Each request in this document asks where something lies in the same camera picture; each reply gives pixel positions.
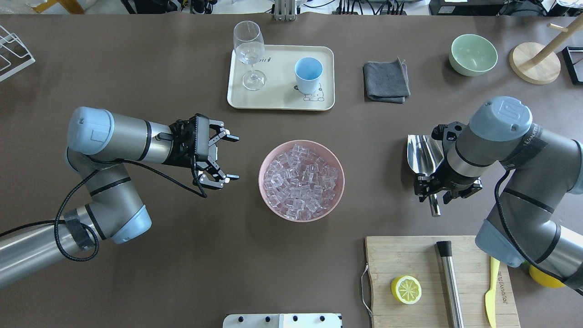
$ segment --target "yellow knife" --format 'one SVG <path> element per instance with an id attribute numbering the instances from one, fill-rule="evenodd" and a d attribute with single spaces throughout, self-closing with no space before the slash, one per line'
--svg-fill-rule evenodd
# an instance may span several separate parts
<path id="1" fill-rule="evenodd" d="M 492 328 L 496 328 L 496 280 L 500 261 L 490 256 L 490 289 L 486 292 L 484 300 L 486 303 L 486 315 Z"/>

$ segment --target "wooden cutting board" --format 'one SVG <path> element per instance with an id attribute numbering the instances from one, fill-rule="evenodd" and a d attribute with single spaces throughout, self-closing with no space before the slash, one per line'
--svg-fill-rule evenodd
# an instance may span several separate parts
<path id="1" fill-rule="evenodd" d="M 474 243 L 475 236 L 369 236 L 369 265 L 373 328 L 449 328 L 447 288 L 441 259 L 435 247 L 451 240 L 454 269 L 465 327 L 488 328 L 484 294 L 490 288 L 490 258 Z M 422 287 L 421 299 L 413 305 L 398 302 L 391 281 L 412 275 Z M 508 268 L 500 263 L 496 286 L 496 327 L 520 327 Z"/>

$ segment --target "glass stem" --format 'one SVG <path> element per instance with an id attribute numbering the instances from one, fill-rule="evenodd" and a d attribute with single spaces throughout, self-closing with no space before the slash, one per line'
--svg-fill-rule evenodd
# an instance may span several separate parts
<path id="1" fill-rule="evenodd" d="M 255 68 L 253 67 L 253 64 L 251 64 L 251 79 L 253 80 L 257 79 L 257 73 L 255 73 Z"/>

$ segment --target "white label sticker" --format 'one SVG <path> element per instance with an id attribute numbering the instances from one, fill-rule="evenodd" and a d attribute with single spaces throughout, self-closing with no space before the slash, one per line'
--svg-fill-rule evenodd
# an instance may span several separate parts
<path id="1" fill-rule="evenodd" d="M 455 6 L 442 6 L 437 13 L 452 13 Z"/>

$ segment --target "glass base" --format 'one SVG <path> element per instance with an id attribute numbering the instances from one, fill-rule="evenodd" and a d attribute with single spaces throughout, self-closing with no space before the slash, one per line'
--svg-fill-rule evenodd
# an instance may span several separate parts
<path id="1" fill-rule="evenodd" d="M 260 90 L 265 85 L 267 78 L 262 71 L 255 70 L 255 76 L 252 76 L 252 72 L 248 71 L 243 75 L 243 86 L 249 90 Z"/>

